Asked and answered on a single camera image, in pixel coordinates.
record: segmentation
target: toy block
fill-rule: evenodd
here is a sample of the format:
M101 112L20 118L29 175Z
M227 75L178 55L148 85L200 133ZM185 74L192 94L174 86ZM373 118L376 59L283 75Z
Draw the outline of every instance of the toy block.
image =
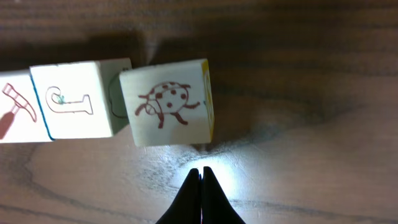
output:
M137 146L211 142L214 114L206 59L124 71L120 81Z
M54 139L107 138L128 124L119 74L128 58L30 68Z
M51 141L29 70L0 72L0 143Z

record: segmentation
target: wooden block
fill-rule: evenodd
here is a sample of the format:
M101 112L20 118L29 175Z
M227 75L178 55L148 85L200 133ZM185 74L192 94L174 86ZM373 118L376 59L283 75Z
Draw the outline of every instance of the wooden block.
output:
M0 143L51 141L29 70L0 73Z
M125 71L120 81L137 146L211 141L214 114L206 59Z
M106 138L125 127L118 76L130 68L128 58L31 67L50 136Z

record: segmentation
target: wood grain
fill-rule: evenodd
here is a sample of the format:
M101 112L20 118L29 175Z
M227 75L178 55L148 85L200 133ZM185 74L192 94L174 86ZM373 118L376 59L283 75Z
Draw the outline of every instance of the wood grain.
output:
M247 223L398 223L398 2L3 0L0 69L208 58L215 138L0 146L0 222L154 223L211 166Z

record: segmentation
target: ladybug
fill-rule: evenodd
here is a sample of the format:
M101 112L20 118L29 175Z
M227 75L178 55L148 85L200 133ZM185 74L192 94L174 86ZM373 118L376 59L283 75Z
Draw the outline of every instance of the ladybug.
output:
M160 120L159 129L163 128L165 114L170 114L179 123L188 125L188 121L185 121L179 114L180 110L182 108L193 110L200 105L200 102L193 105L188 104L189 88L191 88L190 85L182 85L177 82L162 82L157 84L148 94L138 96L145 99L146 102L138 106L135 112L136 116L139 116L142 110L145 110L148 115L157 115Z

